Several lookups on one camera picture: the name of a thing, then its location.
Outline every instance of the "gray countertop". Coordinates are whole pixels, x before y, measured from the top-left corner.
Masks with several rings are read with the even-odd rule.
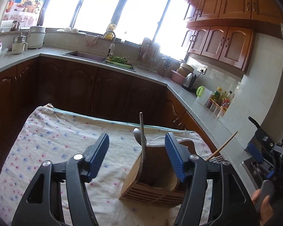
[[[232,133],[222,124],[224,119],[219,120],[216,116],[205,106],[200,105],[196,102],[196,95],[189,93],[184,90],[181,85],[172,81],[169,78],[161,77],[160,75],[152,72],[142,70],[140,67],[135,66],[136,72],[129,71],[126,69],[118,68],[113,65],[98,63],[90,60],[78,59],[71,56],[65,56],[63,54],[73,52],[73,50],[60,49],[55,47],[43,47],[41,49],[29,49],[27,52],[18,55],[8,55],[0,57],[0,72],[8,69],[21,62],[27,61],[38,56],[52,57],[57,59],[64,59],[68,61],[78,62],[114,70],[120,73],[145,79],[163,86],[166,86],[174,96],[181,102],[181,104],[187,109],[190,115],[197,121],[201,128],[205,131],[211,141],[214,143],[216,148],[221,147]],[[250,158],[251,156],[244,151],[240,145],[239,138],[233,138],[230,143],[220,152],[225,156],[227,160],[231,162],[240,179],[244,183],[246,189],[250,194],[255,191],[255,187],[243,168],[241,162]]]

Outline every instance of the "human hand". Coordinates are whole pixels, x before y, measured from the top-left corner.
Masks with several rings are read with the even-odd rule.
[[[253,193],[252,195],[253,204],[255,204],[257,199],[259,198],[260,192],[261,192],[261,189],[258,189]],[[271,205],[269,204],[269,198],[270,198],[269,195],[264,198],[261,208],[260,208],[260,214],[261,214],[260,226],[263,226],[264,224],[266,224],[266,222],[273,215],[273,209]]]

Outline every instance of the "window frame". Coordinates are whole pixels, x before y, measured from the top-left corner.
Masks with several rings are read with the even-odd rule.
[[[43,9],[42,9],[42,11],[41,11],[41,13],[40,13],[40,16],[39,16],[39,19],[38,19],[38,23],[37,23],[38,25],[43,25],[44,17],[45,17],[45,14],[46,14],[45,11],[46,11],[46,8],[48,7],[49,1],[50,1],[50,0],[45,0],[45,1],[44,1]],[[79,0],[79,1],[78,1],[78,4],[77,4],[77,6],[76,6],[76,9],[75,9],[75,11],[74,11],[72,20],[71,20],[70,25],[69,25],[71,28],[73,28],[73,26],[74,26],[74,24],[75,24],[75,22],[76,22],[77,16],[78,16],[78,14],[79,14],[79,11],[80,11],[80,9],[81,9],[81,6],[82,6],[83,2],[84,2],[84,0]],[[116,6],[116,8],[115,8],[115,11],[114,11],[114,13],[113,13],[113,16],[112,16],[112,18],[111,18],[112,23],[114,23],[114,24],[116,24],[116,25],[118,24],[119,19],[120,19],[120,16],[121,16],[121,14],[122,14],[122,11],[123,11],[123,9],[124,9],[124,6],[125,6],[126,2],[127,2],[127,0],[119,0],[117,6]],[[157,34],[158,34],[158,32],[159,32],[159,30],[160,30],[160,28],[161,28],[161,25],[162,25],[163,20],[164,20],[164,18],[165,18],[165,14],[166,14],[166,12],[167,12],[167,10],[168,10],[168,7],[169,7],[170,2],[171,2],[171,0],[168,0],[168,1],[167,1],[166,6],[165,6],[165,9],[164,9],[164,11],[163,11],[163,14],[162,14],[162,16],[161,16],[161,19],[160,19],[160,21],[157,23],[158,25],[157,25],[156,32],[155,32],[155,34],[154,34],[154,36],[153,36],[153,42],[155,42],[156,36],[157,36]],[[46,28],[46,29],[48,29],[48,30],[57,30],[58,28]],[[100,36],[102,36],[102,34],[94,33],[94,32],[91,32],[91,31],[82,31],[82,32],[85,32],[86,34],[89,34],[89,35],[100,35]],[[140,46],[139,44],[136,44],[136,43],[133,43],[133,42],[130,42],[130,41],[125,41],[125,44],[131,45],[131,46],[134,46],[134,47],[139,47],[139,46]]]

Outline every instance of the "window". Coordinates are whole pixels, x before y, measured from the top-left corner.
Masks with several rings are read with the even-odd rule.
[[[144,37],[153,40],[167,2],[168,0],[128,0],[115,33],[123,35],[127,31],[126,40],[136,44],[142,43]]]
[[[104,34],[119,0],[84,0],[75,28]]]
[[[186,9],[186,0],[50,0],[43,25],[104,34],[112,21],[117,38],[140,44],[148,37],[162,54],[180,60],[186,55],[181,48]]]
[[[65,28],[70,25],[79,0],[50,0],[43,25],[48,28]]]
[[[187,31],[183,21],[187,6],[185,0],[171,0],[155,39],[161,45],[160,52],[176,60],[184,59],[186,55],[181,44]]]

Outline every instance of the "faucet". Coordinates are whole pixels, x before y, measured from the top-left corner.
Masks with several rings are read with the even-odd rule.
[[[112,42],[112,44],[110,45],[110,48],[109,48],[109,51],[108,51],[108,55],[107,55],[107,57],[109,58],[109,56],[113,53],[113,50],[114,50],[114,43],[115,43],[116,35],[115,35],[114,31],[109,30],[109,31],[106,31],[106,32],[102,35],[102,38],[104,38],[104,36],[105,36],[107,33],[113,33],[113,35],[114,35],[114,37],[113,37],[113,42]]]

